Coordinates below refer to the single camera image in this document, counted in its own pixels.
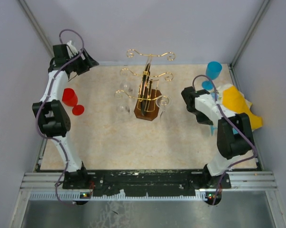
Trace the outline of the blue wine glass front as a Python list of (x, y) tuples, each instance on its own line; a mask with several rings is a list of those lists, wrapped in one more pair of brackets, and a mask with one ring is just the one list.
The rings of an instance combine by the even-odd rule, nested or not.
[[(221, 99), (219, 93), (211, 92), (211, 96), (212, 96), (213, 100), (215, 100), (215, 96), (217, 96), (217, 101), (220, 101), (220, 99)], [(211, 136), (214, 135), (214, 131), (216, 129), (217, 129), (217, 127), (214, 127), (213, 125), (210, 126)]]

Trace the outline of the red plastic wine glass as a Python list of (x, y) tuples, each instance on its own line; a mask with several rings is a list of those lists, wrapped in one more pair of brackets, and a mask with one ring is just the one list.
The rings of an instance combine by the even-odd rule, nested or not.
[(79, 116), (84, 113), (84, 106), (78, 104), (78, 97), (73, 89), (64, 89), (62, 101), (66, 106), (72, 108), (73, 115)]

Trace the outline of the blue wine glass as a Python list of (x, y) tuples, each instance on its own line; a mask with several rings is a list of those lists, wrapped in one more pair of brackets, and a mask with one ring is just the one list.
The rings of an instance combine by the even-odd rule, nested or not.
[[(208, 76), (211, 80), (215, 80), (222, 71), (222, 65), (219, 62), (212, 61), (208, 63), (205, 75)], [(212, 90), (213, 86), (210, 81), (206, 80), (202, 82), (202, 88), (206, 90)]]
[[(220, 101), (220, 99), (221, 99), (219, 93), (211, 92), (211, 96), (212, 96), (213, 100), (215, 100), (215, 96), (217, 96), (217, 101)], [(217, 129), (217, 127), (214, 127), (213, 125), (210, 126), (211, 136), (214, 135), (214, 131), (216, 129)]]

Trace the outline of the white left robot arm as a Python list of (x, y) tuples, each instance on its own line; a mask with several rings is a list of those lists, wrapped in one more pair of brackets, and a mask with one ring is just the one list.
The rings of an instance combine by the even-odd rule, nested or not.
[(38, 133), (55, 144), (66, 166), (65, 171), (76, 172), (81, 170), (83, 162), (69, 134), (71, 120), (62, 104), (63, 93), (72, 72), (81, 75), (99, 63), (84, 48), (78, 51), (71, 41), (54, 45), (53, 51), (55, 56), (48, 68), (45, 92), (39, 102), (32, 104), (32, 111)]

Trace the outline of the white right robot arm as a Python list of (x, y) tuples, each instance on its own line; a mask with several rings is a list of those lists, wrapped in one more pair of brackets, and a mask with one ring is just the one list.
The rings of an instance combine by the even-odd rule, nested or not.
[(214, 188), (220, 182), (219, 175), (252, 150), (254, 139), (249, 116), (246, 113), (237, 114), (218, 104), (207, 90), (196, 91), (190, 86), (181, 95), (187, 111), (196, 116), (199, 124), (217, 129), (218, 152), (206, 165), (208, 173), (203, 175), (204, 185)]

